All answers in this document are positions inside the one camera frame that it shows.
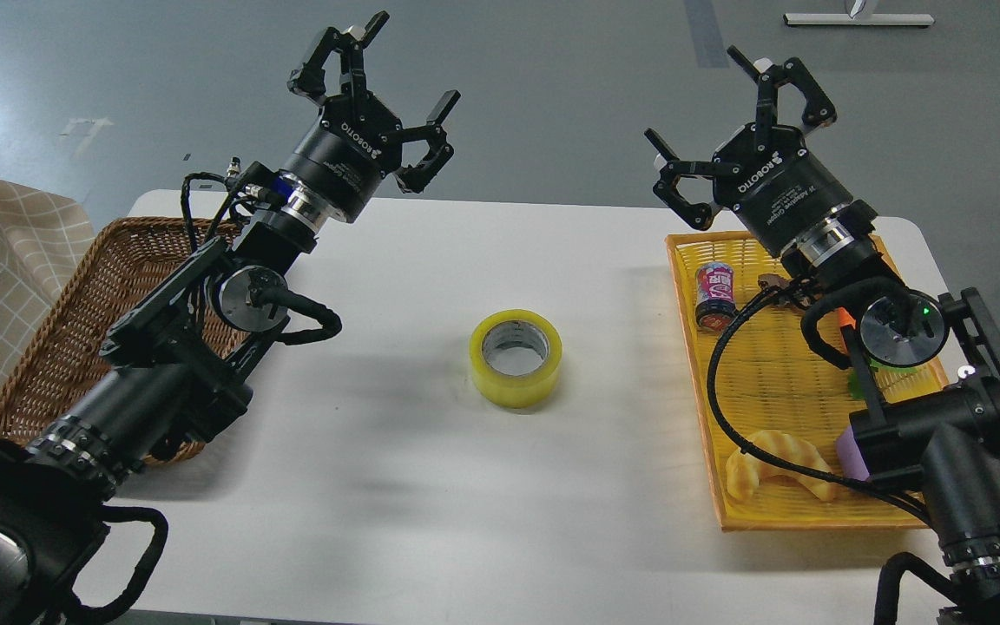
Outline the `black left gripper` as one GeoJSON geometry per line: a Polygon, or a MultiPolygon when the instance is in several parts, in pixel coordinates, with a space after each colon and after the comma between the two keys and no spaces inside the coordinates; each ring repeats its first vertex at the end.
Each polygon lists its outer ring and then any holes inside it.
{"type": "Polygon", "coordinates": [[[316,103],[320,117],[281,167],[333,206],[332,217],[353,224],[384,178],[394,173],[402,193],[421,194],[455,154],[444,122],[461,98],[450,89],[440,96],[424,124],[397,128],[401,121],[366,86],[364,52],[388,23],[381,10],[359,33],[328,27],[316,36],[309,57],[291,72],[288,90],[316,103]],[[339,87],[328,94],[326,64],[339,59],[339,87]],[[427,154],[402,165],[408,143],[424,141],[427,154]]]}

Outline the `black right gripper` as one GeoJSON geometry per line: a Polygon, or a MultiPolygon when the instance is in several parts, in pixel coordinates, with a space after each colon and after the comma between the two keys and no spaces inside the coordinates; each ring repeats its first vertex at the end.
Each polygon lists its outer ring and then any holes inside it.
{"type": "Polygon", "coordinates": [[[733,210],[763,249],[779,257],[795,237],[854,197],[809,153],[800,129],[777,124],[778,92],[789,84],[802,95],[803,131],[834,124],[838,111],[799,58],[773,63],[766,58],[751,61],[735,46],[726,52],[755,83],[753,126],[742,127],[707,161],[682,160],[658,131],[644,130],[644,138],[662,158],[652,193],[698,231],[714,224],[718,206],[733,210]],[[687,201],[678,188],[683,179],[711,181],[718,206],[687,201]]]}

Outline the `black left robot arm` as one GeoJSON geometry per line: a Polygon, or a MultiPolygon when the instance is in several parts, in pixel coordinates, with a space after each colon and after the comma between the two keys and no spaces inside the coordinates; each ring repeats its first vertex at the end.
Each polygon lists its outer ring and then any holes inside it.
{"type": "Polygon", "coordinates": [[[0,439],[0,624],[107,624],[146,589],[166,546],[161,511],[112,506],[144,460],[168,460],[245,415],[247,379],[275,344],[336,337],[340,317],[286,282],[330,219],[351,224],[392,175],[419,194],[455,153],[444,92],[406,127],[366,84],[364,55],[389,16],[326,28],[288,88],[317,121],[281,169],[238,163],[198,236],[189,190],[180,208],[190,254],[108,330],[110,371],[27,444],[0,439]]]}

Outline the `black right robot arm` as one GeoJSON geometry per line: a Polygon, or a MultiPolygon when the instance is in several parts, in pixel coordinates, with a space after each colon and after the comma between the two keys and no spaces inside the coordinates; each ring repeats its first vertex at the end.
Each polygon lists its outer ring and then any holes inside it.
{"type": "Polygon", "coordinates": [[[707,403],[737,455],[808,486],[844,486],[905,511],[937,535],[949,575],[902,551],[878,573],[873,620],[893,624],[902,577],[948,601],[940,624],[1000,624],[1000,329],[975,288],[933,299],[909,288],[872,241],[877,213],[809,153],[806,134],[834,123],[836,107],[799,58],[727,55],[757,88],[754,119],[709,160],[682,160],[653,129],[662,159],[656,197],[686,224],[709,229],[727,209],[788,277],[771,277],[745,304],[733,274],[697,274],[694,306],[719,334],[705,375],[707,403]],[[767,305],[801,312],[810,352],[856,377],[865,407],[837,439],[834,474],[803,459],[802,444],[751,439],[717,398],[722,353],[767,305]]]}

